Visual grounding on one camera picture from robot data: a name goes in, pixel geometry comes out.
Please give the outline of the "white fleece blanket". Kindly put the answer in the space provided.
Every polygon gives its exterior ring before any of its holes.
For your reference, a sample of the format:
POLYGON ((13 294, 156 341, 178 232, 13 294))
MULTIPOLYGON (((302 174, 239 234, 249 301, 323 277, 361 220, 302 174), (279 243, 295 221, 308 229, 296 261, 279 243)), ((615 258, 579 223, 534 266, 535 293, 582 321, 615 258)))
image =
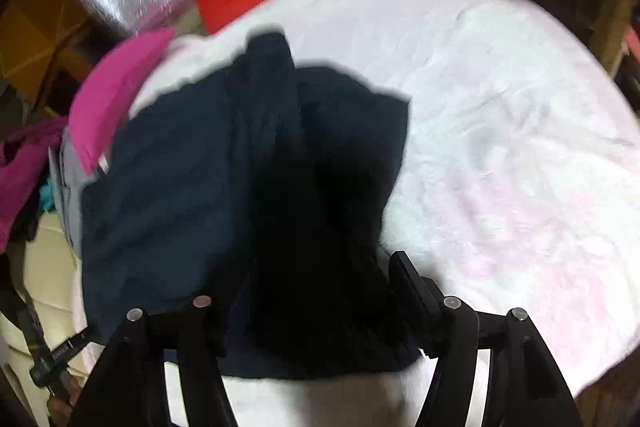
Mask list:
MULTIPOLYGON (((405 251, 472 309, 525 309, 571 393, 638 346, 638 121, 554 17, 528 0, 268 0, 171 43, 126 124, 268 32, 285 36, 296 65, 409 105, 376 254, 386 279, 405 251)), ((418 349, 390 373, 221 373, 243 426, 409 426, 435 369, 418 349)))

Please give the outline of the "cream leather sofa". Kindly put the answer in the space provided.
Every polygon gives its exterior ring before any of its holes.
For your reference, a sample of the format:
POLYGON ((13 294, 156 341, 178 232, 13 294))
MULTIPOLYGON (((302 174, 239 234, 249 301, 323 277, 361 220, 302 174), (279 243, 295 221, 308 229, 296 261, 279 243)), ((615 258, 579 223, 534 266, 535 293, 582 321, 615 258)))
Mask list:
MULTIPOLYGON (((35 238, 10 252, 11 273, 18 293, 32 300, 50 348, 76 333, 72 302, 76 256, 68 245, 58 216, 51 212, 41 216, 35 238)), ((32 358, 22 332, 3 317, 1 320, 2 369, 34 418, 47 419, 48 393, 30 379, 32 358)))

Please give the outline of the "magenta pink pillow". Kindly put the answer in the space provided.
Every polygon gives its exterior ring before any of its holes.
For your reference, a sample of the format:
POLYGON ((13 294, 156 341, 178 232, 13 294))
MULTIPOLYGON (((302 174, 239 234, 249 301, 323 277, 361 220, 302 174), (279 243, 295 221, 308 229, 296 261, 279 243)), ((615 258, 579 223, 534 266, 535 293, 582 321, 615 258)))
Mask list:
POLYGON ((90 72, 70 106, 68 129, 80 165, 93 172, 111 146, 142 84, 174 38, 172 28, 133 36, 111 49, 90 72))

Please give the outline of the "purple magenta garment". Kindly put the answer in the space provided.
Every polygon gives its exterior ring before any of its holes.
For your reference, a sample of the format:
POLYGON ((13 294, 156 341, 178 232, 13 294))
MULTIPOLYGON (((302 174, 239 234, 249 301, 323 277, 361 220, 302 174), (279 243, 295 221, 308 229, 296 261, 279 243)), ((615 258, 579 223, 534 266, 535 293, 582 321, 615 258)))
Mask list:
POLYGON ((35 230, 49 150, 60 146, 66 124, 66 117, 43 120, 1 142, 1 251, 9 243, 28 239, 35 230))

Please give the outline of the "teal garment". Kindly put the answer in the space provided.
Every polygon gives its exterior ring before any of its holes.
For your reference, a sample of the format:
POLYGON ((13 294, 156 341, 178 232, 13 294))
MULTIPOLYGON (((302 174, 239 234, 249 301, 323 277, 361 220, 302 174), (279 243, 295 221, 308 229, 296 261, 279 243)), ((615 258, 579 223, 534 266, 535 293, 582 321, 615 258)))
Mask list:
POLYGON ((55 198, 52 178, 49 176, 46 182, 39 187, 39 211, 43 213, 55 210, 55 198))

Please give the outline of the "navy blue puffer jacket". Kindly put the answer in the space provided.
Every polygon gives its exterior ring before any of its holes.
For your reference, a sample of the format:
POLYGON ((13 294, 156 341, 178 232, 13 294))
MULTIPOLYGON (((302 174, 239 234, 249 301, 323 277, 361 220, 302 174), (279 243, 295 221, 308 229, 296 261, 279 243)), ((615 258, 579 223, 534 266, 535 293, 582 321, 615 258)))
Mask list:
POLYGON ((285 36, 132 118, 81 196, 82 293, 96 340, 125 313, 206 295, 222 373, 320 379, 398 372, 420 355, 378 266, 409 105, 285 36))

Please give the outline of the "wooden pillar cabinet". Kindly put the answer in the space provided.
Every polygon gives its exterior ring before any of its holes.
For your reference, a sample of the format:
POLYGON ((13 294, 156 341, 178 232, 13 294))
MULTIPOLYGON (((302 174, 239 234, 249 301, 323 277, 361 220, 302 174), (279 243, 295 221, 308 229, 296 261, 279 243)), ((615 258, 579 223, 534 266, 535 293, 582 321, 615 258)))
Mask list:
POLYGON ((66 115, 114 43, 80 0, 1 0, 1 91, 27 114, 66 115))

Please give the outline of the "grey garment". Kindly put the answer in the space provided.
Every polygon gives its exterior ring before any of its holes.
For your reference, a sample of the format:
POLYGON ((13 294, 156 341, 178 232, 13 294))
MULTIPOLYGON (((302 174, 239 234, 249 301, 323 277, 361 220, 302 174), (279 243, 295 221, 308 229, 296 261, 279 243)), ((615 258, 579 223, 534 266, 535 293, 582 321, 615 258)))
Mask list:
POLYGON ((86 185, 96 181, 103 173, 100 166, 86 173, 70 141, 70 130, 65 127, 61 143, 48 148, 52 194, 58 221, 68 245, 74 254, 82 257, 81 195, 86 185))

